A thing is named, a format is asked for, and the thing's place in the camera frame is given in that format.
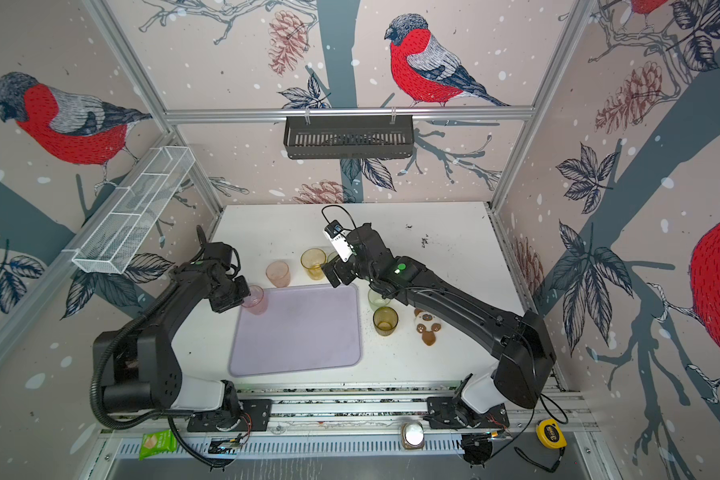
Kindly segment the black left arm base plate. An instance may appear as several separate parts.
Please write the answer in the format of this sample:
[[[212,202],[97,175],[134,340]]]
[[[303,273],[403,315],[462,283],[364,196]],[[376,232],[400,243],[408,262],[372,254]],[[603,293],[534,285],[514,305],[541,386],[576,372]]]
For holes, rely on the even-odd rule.
[[[264,432],[272,405],[269,399],[238,400],[216,410],[196,412],[189,419],[187,430],[193,433]]]

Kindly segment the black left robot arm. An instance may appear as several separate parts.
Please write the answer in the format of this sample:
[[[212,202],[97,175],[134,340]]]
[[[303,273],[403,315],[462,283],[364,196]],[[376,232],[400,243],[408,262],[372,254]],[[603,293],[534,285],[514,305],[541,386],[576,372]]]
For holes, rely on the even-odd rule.
[[[138,318],[101,333],[92,345],[90,407],[109,429],[231,408],[229,383],[185,375],[172,346],[199,304],[224,313],[250,295],[237,250],[208,241],[200,226],[196,231],[198,253],[171,271],[163,293]]]

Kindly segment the olive amber glass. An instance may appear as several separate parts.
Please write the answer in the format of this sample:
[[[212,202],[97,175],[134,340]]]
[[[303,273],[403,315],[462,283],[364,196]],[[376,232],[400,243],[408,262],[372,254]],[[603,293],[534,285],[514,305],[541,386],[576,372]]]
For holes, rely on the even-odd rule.
[[[397,328],[399,317],[397,312],[388,306],[380,307],[374,311],[373,324],[375,331],[381,336],[391,335]]]

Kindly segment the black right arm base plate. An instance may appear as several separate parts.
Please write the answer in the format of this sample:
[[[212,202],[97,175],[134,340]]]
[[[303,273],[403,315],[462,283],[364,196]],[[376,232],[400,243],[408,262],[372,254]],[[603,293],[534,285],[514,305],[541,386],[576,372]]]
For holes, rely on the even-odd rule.
[[[426,399],[427,412],[423,419],[434,430],[509,428],[505,405],[499,404],[485,413],[477,413],[462,400],[454,397],[432,396]]]

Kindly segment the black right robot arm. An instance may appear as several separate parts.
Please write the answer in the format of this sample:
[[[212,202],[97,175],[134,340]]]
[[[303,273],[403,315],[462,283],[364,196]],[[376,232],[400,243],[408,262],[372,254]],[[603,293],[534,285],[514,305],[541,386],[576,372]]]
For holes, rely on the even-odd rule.
[[[556,363],[540,315],[528,310],[520,316],[489,305],[448,284],[425,264],[393,255],[369,223],[349,230],[333,220],[324,235],[337,252],[322,267],[334,288],[362,279],[384,298],[434,314],[498,361],[493,380],[506,400],[526,409],[536,406]]]

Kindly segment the pink glass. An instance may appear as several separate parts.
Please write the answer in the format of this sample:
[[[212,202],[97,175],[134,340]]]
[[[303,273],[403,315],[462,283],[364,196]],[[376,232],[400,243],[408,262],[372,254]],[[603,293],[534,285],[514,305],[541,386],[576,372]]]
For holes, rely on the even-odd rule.
[[[266,268],[266,276],[276,288],[286,288],[291,283],[291,273],[285,261],[278,260],[269,264]]]
[[[249,295],[244,298],[242,307],[252,315],[261,315],[268,308],[266,290],[259,285],[249,286]]]

